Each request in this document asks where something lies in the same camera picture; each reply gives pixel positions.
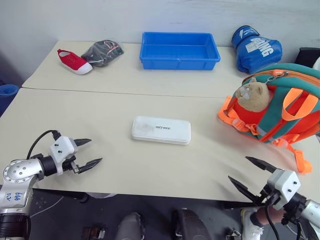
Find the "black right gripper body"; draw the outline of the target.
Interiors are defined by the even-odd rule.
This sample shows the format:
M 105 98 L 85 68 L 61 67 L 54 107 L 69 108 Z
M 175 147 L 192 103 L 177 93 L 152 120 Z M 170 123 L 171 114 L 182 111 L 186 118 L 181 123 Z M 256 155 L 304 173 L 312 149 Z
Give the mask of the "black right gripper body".
M 260 196 L 257 197 L 255 205 L 273 206 L 278 203 L 278 201 L 281 199 L 280 197 L 280 191 L 275 189 L 275 187 L 272 184 L 267 183 L 260 191 Z

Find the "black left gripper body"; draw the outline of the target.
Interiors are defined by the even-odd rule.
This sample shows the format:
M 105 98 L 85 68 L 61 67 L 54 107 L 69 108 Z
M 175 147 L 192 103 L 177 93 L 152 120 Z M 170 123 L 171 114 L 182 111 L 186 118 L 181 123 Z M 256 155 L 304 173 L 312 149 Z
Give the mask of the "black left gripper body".
M 75 163 L 76 160 L 76 153 L 78 152 L 79 148 L 76 145 L 76 142 L 72 138 L 67 139 L 67 146 L 68 151 L 70 153 L 67 154 L 65 160 L 62 163 L 63 171 L 73 171 L 74 173 L 78 174 L 80 172 L 80 167 Z

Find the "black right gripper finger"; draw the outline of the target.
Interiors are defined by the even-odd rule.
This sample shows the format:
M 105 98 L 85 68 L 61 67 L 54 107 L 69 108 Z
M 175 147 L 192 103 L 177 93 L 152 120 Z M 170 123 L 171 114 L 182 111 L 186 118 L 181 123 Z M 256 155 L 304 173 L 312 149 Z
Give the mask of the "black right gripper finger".
M 249 160 L 252 164 L 254 164 L 255 166 L 257 166 L 258 168 L 260 168 L 264 171 L 268 171 L 270 173 L 273 173 L 276 170 L 275 166 L 273 166 L 272 164 L 270 164 L 264 160 L 261 160 L 261 159 L 258 159 L 258 158 L 252 157 L 252 156 L 246 156 L 245 158 L 247 160 Z
M 231 176 L 228 176 L 228 179 L 231 181 L 231 183 L 235 186 L 235 188 L 240 193 L 242 193 L 245 197 L 247 197 L 253 203 L 255 203 L 255 204 L 260 204 L 261 203 L 260 197 L 257 196 L 257 195 L 254 195 L 253 193 L 251 193 L 245 185 L 243 185 L 242 183 L 240 183 L 236 179 L 232 178 Z

